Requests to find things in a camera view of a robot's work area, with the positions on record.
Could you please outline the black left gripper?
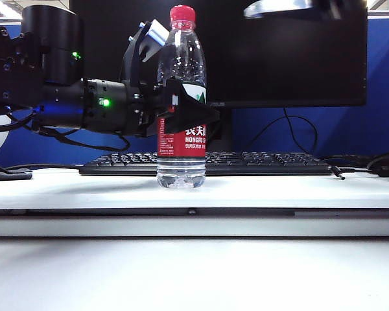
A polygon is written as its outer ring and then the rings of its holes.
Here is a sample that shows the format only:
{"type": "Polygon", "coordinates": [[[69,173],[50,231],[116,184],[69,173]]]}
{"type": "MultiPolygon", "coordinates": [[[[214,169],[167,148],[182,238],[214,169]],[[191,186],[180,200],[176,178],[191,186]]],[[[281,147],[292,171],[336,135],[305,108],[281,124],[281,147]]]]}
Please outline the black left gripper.
{"type": "Polygon", "coordinates": [[[206,126],[207,141],[220,132],[220,113],[206,104],[200,84],[168,79],[149,86],[126,81],[126,135],[150,137],[157,133],[157,119],[165,120],[165,133],[179,133],[206,126]]]}

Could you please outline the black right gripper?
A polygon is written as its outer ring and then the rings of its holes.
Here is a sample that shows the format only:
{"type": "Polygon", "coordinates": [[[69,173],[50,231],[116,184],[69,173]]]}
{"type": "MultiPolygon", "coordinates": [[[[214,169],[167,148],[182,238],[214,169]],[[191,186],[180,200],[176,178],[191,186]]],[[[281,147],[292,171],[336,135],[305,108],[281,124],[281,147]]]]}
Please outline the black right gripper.
{"type": "Polygon", "coordinates": [[[259,19],[264,15],[301,12],[315,8],[323,18],[341,18],[342,0],[260,0],[248,5],[243,15],[246,19],[259,19]]]}

